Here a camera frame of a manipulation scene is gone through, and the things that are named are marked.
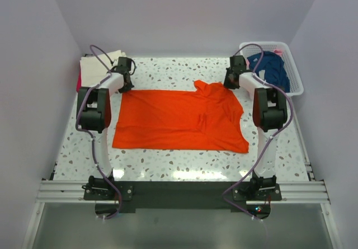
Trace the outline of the orange t shirt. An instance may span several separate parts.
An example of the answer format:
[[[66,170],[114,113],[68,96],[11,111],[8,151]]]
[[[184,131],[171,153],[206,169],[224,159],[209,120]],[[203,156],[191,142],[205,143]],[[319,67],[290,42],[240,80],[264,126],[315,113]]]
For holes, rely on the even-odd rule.
[[[112,147],[248,153],[243,107],[220,82],[194,91],[133,90],[123,94]]]

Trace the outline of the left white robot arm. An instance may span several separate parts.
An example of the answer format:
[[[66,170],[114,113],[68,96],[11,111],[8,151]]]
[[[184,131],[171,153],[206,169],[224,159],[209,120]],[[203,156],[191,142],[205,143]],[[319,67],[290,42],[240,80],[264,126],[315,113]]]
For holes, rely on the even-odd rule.
[[[90,137],[94,178],[110,178],[113,167],[109,160],[107,132],[111,123],[111,96],[130,91],[134,85],[131,76],[136,64],[128,57],[119,57],[117,65],[90,87],[78,91],[75,128]]]

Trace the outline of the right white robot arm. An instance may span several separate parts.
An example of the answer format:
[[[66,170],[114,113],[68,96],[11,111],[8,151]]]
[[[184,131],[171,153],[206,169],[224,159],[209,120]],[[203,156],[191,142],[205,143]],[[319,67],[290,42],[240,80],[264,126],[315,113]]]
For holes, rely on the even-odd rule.
[[[252,170],[249,194],[255,200],[262,200],[269,194],[269,188],[276,185],[276,146],[279,132],[288,119],[285,94],[251,72],[241,55],[229,58],[224,87],[244,88],[253,100],[252,119],[258,133],[258,159]]]

